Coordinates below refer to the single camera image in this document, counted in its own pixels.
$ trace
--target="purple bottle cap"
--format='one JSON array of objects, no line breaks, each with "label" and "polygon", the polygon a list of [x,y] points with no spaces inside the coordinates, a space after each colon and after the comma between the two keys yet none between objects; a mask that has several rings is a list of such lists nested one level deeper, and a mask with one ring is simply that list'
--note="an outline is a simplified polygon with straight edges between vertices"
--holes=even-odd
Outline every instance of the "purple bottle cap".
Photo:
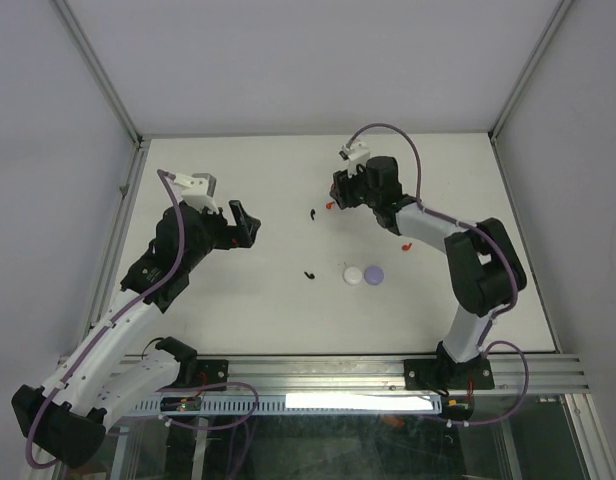
[{"label": "purple bottle cap", "polygon": [[364,272],[364,279],[368,285],[379,285],[384,281],[384,271],[380,267],[368,267]]}]

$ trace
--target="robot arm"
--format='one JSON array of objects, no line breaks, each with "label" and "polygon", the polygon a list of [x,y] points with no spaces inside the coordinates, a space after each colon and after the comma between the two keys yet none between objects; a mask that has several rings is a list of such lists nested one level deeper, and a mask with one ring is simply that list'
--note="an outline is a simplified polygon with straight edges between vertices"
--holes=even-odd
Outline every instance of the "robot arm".
[{"label": "robot arm", "polygon": [[[173,205],[157,224],[146,252],[121,281],[121,292],[105,316],[41,387],[23,385],[12,399],[24,436],[34,430],[34,443],[73,468],[97,451],[106,431],[141,398],[173,383],[191,385],[197,352],[171,337],[132,369],[109,377],[140,332],[161,320],[208,253],[250,248],[261,226],[235,200],[229,205],[236,225],[228,225],[213,199],[216,180],[211,175],[161,174],[183,189],[184,200],[176,207],[183,220],[183,252]],[[171,271],[177,259],[178,267]]]},{"label": "robot arm", "polygon": [[512,285],[499,253],[505,256],[518,290],[526,286],[521,262],[499,220],[487,219],[467,229],[405,195],[394,158],[371,158],[370,150],[360,141],[344,147],[340,156],[347,167],[335,172],[330,191],[340,208],[367,205],[381,227],[422,241],[448,257],[459,306],[450,331],[438,345],[435,371],[418,372],[418,377],[428,377],[427,385],[446,389],[452,377],[478,364],[493,312],[511,300]]}]

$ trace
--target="glass panel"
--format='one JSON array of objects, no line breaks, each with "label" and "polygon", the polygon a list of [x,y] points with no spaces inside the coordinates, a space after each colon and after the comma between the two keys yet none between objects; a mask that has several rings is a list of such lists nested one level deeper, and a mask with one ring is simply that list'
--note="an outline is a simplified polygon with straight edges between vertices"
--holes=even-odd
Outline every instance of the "glass panel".
[{"label": "glass panel", "polygon": [[[473,420],[505,412],[515,397],[476,397]],[[178,417],[225,425],[237,417]],[[561,399],[529,396],[509,421],[451,427],[425,416],[260,415],[218,432],[125,419],[70,480],[313,480],[587,478]]]}]

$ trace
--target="white wall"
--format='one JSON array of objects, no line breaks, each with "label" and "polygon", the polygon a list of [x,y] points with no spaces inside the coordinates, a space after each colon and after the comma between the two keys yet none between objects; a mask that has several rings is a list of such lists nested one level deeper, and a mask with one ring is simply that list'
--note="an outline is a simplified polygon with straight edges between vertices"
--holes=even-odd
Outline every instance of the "white wall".
[{"label": "white wall", "polygon": [[616,0],[579,2],[499,151],[548,314],[616,456]]},{"label": "white wall", "polygon": [[24,462],[13,393],[83,331],[130,154],[50,2],[0,2],[0,479]]},{"label": "white wall", "polygon": [[558,0],[70,0],[143,134],[487,131]]}]

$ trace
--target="black mounting bracket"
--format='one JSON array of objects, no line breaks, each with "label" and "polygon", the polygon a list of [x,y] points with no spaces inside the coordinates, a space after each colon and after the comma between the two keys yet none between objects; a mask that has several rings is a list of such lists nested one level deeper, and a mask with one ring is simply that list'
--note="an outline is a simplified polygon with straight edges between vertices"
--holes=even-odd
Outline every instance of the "black mounting bracket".
[{"label": "black mounting bracket", "polygon": [[[186,381],[177,379],[171,386],[175,388],[190,388],[215,385],[228,381],[228,360],[197,359],[192,375]],[[214,392],[223,392],[226,387],[217,388]]]},{"label": "black mounting bracket", "polygon": [[437,358],[404,360],[406,390],[430,390],[447,396],[449,390],[494,390],[495,380],[490,361],[481,356],[466,363],[454,363],[443,346],[437,348]]}]

